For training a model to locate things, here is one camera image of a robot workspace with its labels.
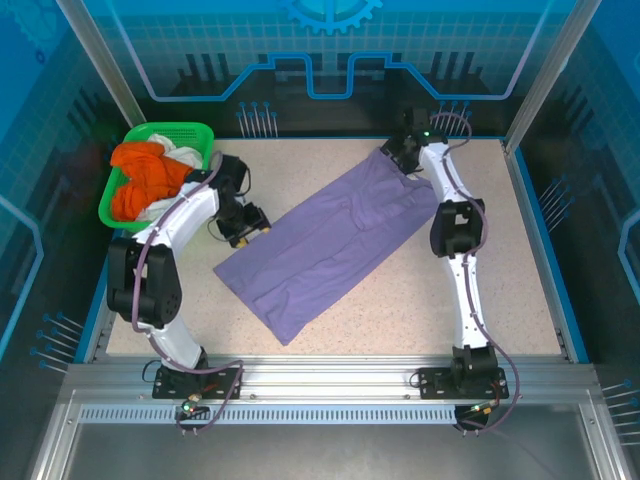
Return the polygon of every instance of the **fabric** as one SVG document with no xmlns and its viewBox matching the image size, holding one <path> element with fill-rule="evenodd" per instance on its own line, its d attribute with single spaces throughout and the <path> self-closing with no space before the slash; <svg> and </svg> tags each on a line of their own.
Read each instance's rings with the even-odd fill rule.
<svg viewBox="0 0 640 480">
<path fill-rule="evenodd" d="M 176 147 L 170 138 L 164 135 L 158 135 L 157 133 L 152 134 L 147 141 L 159 143 L 164 146 L 165 157 L 173 158 L 196 170 L 202 168 L 202 155 L 191 147 Z"/>
<path fill-rule="evenodd" d="M 437 207 L 427 180 L 406 177 L 376 149 L 214 271 L 287 345 Z"/>
<path fill-rule="evenodd" d="M 191 167 L 163 155 L 164 146 L 151 142 L 128 142 L 116 147 L 111 165 L 120 167 L 129 182 L 111 200 L 113 218 L 134 221 L 156 200 L 175 197 Z"/>
</svg>

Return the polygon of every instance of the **laundry basket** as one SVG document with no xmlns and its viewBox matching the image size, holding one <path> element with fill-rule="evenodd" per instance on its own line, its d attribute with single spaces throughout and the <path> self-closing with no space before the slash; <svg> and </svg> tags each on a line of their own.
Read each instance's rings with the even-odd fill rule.
<svg viewBox="0 0 640 480">
<path fill-rule="evenodd" d="M 146 142 L 153 133 L 171 139 L 176 147 L 191 147 L 197 150 L 202 155 L 202 168 L 209 167 L 213 152 L 213 131 L 207 125 L 194 122 L 143 123 L 131 129 L 124 137 L 124 142 Z M 116 190 L 128 181 L 129 179 L 120 168 L 111 169 L 111 175 L 98 206 L 98 216 L 100 221 L 108 227 L 135 233 L 145 229 L 150 222 L 118 222 L 111 213 L 111 199 L 116 194 Z"/>
</svg>

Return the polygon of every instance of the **enclosure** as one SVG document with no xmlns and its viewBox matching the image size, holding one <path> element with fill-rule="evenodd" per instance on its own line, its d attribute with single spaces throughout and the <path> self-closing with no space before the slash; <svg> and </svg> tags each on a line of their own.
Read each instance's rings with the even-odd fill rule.
<svg viewBox="0 0 640 480">
<path fill-rule="evenodd" d="M 635 478 L 639 14 L 632 0 L 4 2 L 0 477 Z M 181 402 L 145 383 L 157 356 L 106 304 L 108 246 L 131 235 L 98 216 L 116 146 L 146 122 L 207 125 L 275 223 L 409 107 L 472 127 L 452 159 L 486 206 L 479 294 L 519 371 L 513 414 L 463 437 L 451 419 L 470 402 L 412 385 L 449 365 L 454 337 L 433 219 L 288 345 L 214 274 L 234 250 L 203 224 L 177 259 L 181 315 L 210 365 L 245 371 L 219 424 L 183 439 Z M 466 138 L 462 121 L 434 127 Z"/>
</svg>

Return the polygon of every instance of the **work surface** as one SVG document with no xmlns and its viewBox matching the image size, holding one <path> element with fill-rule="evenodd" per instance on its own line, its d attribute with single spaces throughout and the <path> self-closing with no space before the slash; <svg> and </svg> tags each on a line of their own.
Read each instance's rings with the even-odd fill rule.
<svg viewBox="0 0 640 480">
<path fill-rule="evenodd" d="M 275 222 L 364 160 L 383 140 L 219 140 L 215 148 L 251 168 L 249 200 Z M 472 140 L 453 152 L 465 186 L 484 199 L 489 222 L 478 255 L 482 309 L 494 339 L 514 354 L 560 352 L 514 189 L 498 140 Z M 429 246 L 431 221 L 339 302 L 283 347 L 218 279 L 233 254 L 203 226 L 178 259 L 181 313 L 212 354 L 449 354 L 453 296 Z M 217 228 L 212 225 L 214 233 Z M 146 338 L 116 319 L 109 355 L 152 353 Z"/>
</svg>

